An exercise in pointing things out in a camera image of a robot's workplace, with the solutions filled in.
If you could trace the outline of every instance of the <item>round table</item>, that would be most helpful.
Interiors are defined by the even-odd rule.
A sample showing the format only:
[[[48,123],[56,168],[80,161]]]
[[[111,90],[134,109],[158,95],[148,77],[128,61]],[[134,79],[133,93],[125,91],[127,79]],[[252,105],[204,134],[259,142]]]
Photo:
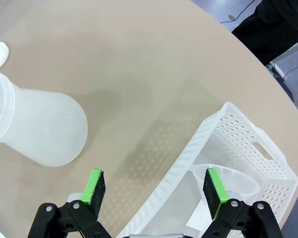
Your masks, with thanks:
[[[298,176],[298,110],[263,65],[189,0],[0,1],[0,69],[23,88],[69,94],[84,109],[81,154],[43,167],[0,144],[0,231],[26,237],[41,203],[65,203],[102,168],[100,221],[127,224],[203,119],[231,101]],[[156,165],[146,169],[150,164]],[[281,225],[298,195],[298,188]]]

